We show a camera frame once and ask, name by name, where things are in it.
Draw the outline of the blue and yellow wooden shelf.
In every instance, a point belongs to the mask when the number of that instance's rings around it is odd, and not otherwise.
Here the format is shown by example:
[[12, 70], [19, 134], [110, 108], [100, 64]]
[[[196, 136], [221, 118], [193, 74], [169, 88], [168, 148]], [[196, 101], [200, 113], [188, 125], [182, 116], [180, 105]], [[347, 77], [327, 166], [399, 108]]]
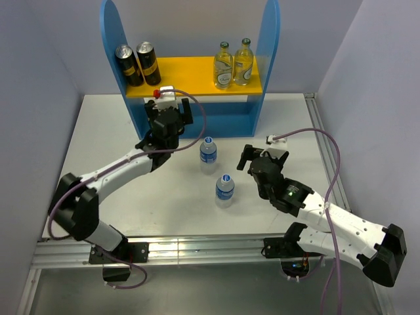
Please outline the blue and yellow wooden shelf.
[[[172, 85], [193, 96], [203, 97], [206, 118], [198, 106], [192, 107], [194, 124], [187, 128], [183, 138], [195, 138], [206, 122], [205, 135], [215, 138], [252, 137], [255, 135], [264, 97], [270, 80], [280, 37], [280, 4], [267, 1], [262, 16], [251, 82], [246, 86], [231, 85], [225, 90], [213, 83], [213, 55], [159, 57], [157, 60], [163, 86]], [[115, 51], [128, 42], [117, 7], [113, 1], [103, 1], [100, 7], [102, 43], [127, 111], [138, 138], [149, 129], [144, 109], [147, 98], [152, 98], [154, 86], [127, 84], [119, 69]]]

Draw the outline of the aluminium mounting rail front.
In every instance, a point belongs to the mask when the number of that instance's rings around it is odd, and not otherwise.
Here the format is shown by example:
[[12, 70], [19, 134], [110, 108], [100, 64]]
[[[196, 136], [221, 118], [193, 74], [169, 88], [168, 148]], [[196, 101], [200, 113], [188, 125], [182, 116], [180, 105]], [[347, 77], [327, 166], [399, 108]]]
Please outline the aluminium mounting rail front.
[[[259, 263], [265, 238], [283, 234], [238, 234], [215, 236], [165, 236], [129, 238], [129, 243], [145, 249], [133, 255], [132, 263], [147, 266]], [[31, 269], [123, 266], [102, 256], [84, 241], [44, 240], [39, 242], [30, 264]]]

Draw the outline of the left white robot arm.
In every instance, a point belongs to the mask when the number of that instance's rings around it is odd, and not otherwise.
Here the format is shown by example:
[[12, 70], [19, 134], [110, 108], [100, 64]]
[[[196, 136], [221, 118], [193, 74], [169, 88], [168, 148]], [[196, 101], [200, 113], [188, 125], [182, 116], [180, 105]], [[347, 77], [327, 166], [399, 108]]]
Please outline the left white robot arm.
[[150, 128], [134, 149], [82, 177], [64, 175], [49, 207], [48, 230], [55, 222], [70, 237], [89, 242], [113, 262], [128, 261], [132, 251], [126, 236], [100, 220], [100, 204], [122, 186], [160, 168], [179, 147], [185, 126], [193, 122], [187, 98], [177, 104], [161, 96], [148, 101], [145, 110]]

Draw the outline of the clear glass bottle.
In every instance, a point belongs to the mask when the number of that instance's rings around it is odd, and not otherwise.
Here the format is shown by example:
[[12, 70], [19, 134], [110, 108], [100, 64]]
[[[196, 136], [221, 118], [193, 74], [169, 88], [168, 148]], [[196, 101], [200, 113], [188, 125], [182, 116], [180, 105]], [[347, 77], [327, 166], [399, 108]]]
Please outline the clear glass bottle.
[[254, 54], [250, 46], [251, 40], [243, 38], [234, 56], [234, 82], [239, 86], [247, 85], [251, 79]]
[[220, 49], [213, 60], [213, 81], [218, 89], [227, 89], [233, 75], [234, 59], [226, 41], [220, 43]]

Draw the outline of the plastic water bottle front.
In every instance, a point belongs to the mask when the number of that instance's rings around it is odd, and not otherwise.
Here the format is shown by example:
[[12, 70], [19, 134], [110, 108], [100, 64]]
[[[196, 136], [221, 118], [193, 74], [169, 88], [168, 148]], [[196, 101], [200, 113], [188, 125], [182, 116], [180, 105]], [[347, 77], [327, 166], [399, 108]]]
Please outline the plastic water bottle front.
[[229, 174], [223, 174], [217, 181], [215, 186], [215, 203], [221, 208], [230, 207], [233, 200], [235, 183]]

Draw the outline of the black gold can right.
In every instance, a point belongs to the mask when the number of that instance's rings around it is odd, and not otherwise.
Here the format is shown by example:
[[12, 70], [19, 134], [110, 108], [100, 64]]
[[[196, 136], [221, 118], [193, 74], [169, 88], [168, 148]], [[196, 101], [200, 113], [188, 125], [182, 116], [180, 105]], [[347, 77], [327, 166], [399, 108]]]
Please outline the black gold can right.
[[150, 42], [143, 41], [137, 45], [136, 53], [147, 84], [151, 86], [159, 85], [161, 74], [154, 46]]

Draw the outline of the plastic water bottle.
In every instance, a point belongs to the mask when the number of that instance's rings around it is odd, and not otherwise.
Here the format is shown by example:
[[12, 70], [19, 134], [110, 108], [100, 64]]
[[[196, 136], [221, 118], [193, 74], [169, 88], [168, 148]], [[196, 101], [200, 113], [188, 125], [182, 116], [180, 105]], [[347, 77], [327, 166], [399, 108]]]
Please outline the plastic water bottle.
[[217, 162], [217, 145], [214, 140], [207, 136], [199, 147], [200, 168], [205, 175], [212, 175]]
[[223, 174], [217, 181], [215, 186], [215, 203], [221, 208], [230, 207], [233, 200], [235, 183], [229, 174]]

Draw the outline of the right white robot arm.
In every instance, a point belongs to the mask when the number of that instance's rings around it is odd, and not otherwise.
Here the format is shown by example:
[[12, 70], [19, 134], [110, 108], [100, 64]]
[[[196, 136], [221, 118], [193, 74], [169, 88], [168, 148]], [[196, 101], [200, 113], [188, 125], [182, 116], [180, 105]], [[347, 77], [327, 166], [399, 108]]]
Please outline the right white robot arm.
[[394, 287], [407, 255], [404, 231], [358, 217], [326, 201], [309, 186], [283, 175], [289, 153], [272, 155], [247, 144], [237, 168], [248, 169], [260, 198], [296, 220], [288, 228], [280, 249], [293, 256], [317, 253], [359, 268], [370, 280]]

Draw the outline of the black gold can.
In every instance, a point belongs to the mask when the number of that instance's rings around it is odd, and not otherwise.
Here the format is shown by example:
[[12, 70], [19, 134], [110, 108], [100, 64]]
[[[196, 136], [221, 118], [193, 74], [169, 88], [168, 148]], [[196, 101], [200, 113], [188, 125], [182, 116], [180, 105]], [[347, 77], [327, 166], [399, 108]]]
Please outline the black gold can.
[[150, 42], [143, 41], [137, 45], [136, 53], [147, 84], [151, 86], [159, 85], [161, 74], [154, 46]]
[[118, 46], [115, 50], [115, 57], [128, 85], [139, 87], [144, 84], [144, 78], [130, 46]]

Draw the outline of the aluminium side rail right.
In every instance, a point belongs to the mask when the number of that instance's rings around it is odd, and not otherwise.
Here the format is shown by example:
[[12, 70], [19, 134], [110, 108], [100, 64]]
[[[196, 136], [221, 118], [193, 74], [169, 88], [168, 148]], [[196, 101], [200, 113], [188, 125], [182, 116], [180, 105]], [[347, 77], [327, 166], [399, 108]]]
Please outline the aluminium side rail right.
[[[305, 93], [304, 100], [309, 112], [309, 116], [312, 122], [312, 126], [317, 129], [324, 130], [324, 124], [320, 117], [320, 112], [316, 103], [316, 94], [315, 93]], [[330, 141], [330, 139], [322, 133], [315, 132], [316, 140], [320, 150], [320, 155], [322, 163], [324, 165], [325, 174], [327, 181], [331, 184], [333, 176], [336, 170], [336, 161], [335, 161], [335, 147]], [[333, 201], [337, 206], [352, 212], [350, 205], [348, 203], [347, 195], [345, 194], [344, 186], [341, 182], [340, 176], [337, 177], [335, 184], [330, 193], [329, 200]]]

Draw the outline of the black gold can left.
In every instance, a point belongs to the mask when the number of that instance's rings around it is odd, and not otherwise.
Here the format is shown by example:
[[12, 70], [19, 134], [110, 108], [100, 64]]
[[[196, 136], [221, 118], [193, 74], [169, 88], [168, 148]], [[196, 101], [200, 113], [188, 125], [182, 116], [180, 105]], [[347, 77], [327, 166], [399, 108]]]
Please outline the black gold can left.
[[130, 46], [118, 46], [115, 50], [115, 57], [128, 85], [139, 87], [144, 84], [144, 78]]

